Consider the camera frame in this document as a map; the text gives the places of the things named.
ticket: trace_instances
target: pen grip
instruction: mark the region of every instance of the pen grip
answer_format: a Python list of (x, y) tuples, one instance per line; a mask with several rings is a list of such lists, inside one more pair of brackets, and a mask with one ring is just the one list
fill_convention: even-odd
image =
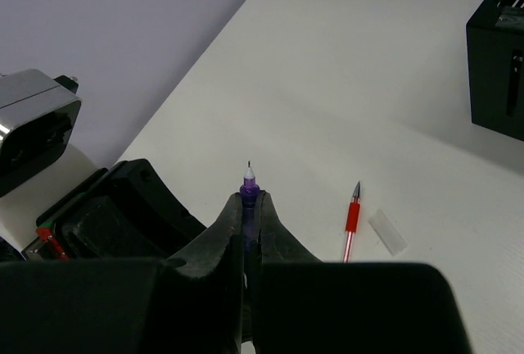
[(357, 224), (359, 223), (360, 204), (352, 202), (350, 204), (350, 211), (347, 214), (346, 231), (351, 233), (356, 232)]

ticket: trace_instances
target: red pen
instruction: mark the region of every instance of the red pen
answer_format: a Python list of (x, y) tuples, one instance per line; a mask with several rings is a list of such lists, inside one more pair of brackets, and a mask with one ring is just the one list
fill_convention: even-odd
[(353, 192), (353, 197), (351, 198), (350, 210), (347, 212), (347, 221), (346, 221), (346, 251), (344, 252), (344, 262), (350, 260), (351, 254), (351, 244), (353, 243), (353, 237), (357, 232), (357, 224), (359, 223), (359, 213), (360, 213), (360, 181), (357, 183), (357, 186)]

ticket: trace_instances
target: tabletop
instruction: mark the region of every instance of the tabletop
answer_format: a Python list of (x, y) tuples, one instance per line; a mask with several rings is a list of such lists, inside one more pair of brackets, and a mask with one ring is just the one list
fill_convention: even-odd
[[(247, 0), (133, 141), (209, 225), (251, 160), (286, 227), (339, 261), (422, 261), (479, 353), (524, 352), (524, 143), (471, 124), (465, 26), (482, 0)], [(384, 211), (408, 244), (368, 224)]]

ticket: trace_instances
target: gray wall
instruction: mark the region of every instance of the gray wall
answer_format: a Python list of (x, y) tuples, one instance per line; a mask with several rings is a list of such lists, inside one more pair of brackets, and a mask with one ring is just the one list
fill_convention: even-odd
[(243, 2), (0, 0), (0, 73), (77, 76), (71, 142), (110, 165)]

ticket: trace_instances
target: black box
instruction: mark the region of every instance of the black box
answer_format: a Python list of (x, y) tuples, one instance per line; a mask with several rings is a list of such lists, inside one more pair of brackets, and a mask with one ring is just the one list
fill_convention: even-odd
[(472, 122), (524, 140), (524, 0), (484, 0), (467, 36)]

